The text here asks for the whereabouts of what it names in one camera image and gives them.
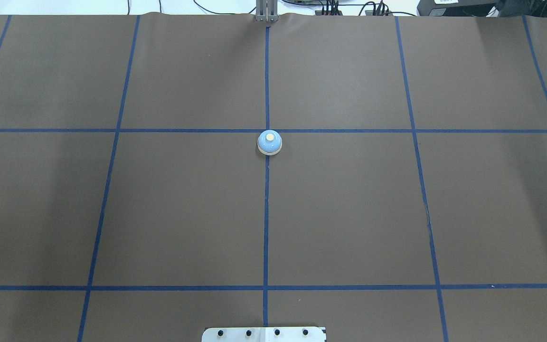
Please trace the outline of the blue call bell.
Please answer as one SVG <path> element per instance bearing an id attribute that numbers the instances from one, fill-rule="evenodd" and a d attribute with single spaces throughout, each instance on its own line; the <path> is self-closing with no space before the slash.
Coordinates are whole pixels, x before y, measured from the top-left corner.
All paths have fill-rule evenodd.
<path id="1" fill-rule="evenodd" d="M 282 137 L 276 130 L 261 132 L 256 141 L 258 151 L 267 156 L 278 154 L 282 149 L 282 145 Z"/>

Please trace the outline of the small electronics relay board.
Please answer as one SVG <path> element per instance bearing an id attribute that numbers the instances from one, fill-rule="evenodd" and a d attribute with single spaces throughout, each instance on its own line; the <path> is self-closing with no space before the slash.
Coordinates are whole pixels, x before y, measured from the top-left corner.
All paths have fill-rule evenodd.
<path id="1" fill-rule="evenodd" d="M 315 11 L 316 16 L 339 17 L 342 15 L 340 0 L 319 0 L 321 9 Z"/>

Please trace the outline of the black box with label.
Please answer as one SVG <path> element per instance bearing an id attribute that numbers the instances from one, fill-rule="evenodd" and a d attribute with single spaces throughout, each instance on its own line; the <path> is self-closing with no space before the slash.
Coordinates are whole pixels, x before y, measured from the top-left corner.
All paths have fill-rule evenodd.
<path id="1" fill-rule="evenodd" d="M 420 0 L 416 9 L 420 17 L 486 17 L 497 3 L 497 0 Z"/>

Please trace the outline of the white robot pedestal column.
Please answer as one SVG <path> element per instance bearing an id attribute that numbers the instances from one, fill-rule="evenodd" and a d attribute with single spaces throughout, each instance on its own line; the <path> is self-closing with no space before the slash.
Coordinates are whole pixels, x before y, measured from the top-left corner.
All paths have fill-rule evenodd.
<path id="1" fill-rule="evenodd" d="M 202 342 L 326 342 L 325 327 L 213 327 L 205 329 Z"/>

